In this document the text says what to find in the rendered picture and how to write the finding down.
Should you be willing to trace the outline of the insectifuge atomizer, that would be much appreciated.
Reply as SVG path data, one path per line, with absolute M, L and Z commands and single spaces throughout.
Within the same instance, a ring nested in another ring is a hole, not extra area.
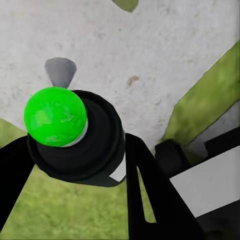
M 26 103 L 23 121 L 30 157 L 64 182 L 116 187 L 127 179 L 125 132 L 114 106 L 93 92 L 69 90 L 77 71 L 65 57 L 45 62 L 52 87 Z

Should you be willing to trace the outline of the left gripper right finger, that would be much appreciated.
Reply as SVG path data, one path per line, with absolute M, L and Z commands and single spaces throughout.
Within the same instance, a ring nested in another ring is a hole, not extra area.
M 210 240 L 157 158 L 138 136 L 125 133 L 129 240 Z M 140 171 L 156 223 L 145 220 Z

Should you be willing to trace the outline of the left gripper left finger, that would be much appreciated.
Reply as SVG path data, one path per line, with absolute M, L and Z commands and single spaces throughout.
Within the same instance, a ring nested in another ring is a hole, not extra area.
M 23 136 L 0 148 L 0 232 L 36 164 L 27 139 Z

